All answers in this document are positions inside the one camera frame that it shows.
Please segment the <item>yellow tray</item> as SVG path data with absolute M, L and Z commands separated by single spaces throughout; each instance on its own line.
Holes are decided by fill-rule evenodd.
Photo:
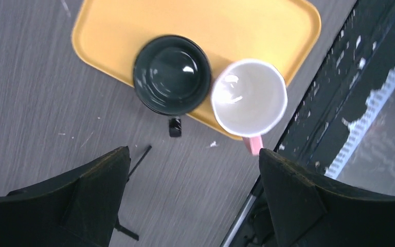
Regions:
M 129 86 L 137 54 L 164 35 L 195 42 L 214 76 L 254 58 L 272 64 L 290 84 L 321 26 L 309 1 L 84 1 L 71 43 L 83 62 Z

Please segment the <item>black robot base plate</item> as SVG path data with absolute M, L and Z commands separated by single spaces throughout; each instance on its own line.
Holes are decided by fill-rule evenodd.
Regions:
M 357 1 L 272 151 L 337 180 L 394 89 L 395 1 Z M 222 246 L 279 246 L 261 175 Z

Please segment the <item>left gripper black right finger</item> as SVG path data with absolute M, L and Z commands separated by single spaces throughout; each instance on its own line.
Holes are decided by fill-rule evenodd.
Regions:
M 395 246 L 395 196 L 310 172 L 261 149 L 259 170 L 279 246 Z

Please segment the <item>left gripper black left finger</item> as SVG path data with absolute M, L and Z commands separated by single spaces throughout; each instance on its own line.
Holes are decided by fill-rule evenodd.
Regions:
M 130 168 L 128 147 L 0 197 L 0 246 L 108 246 Z

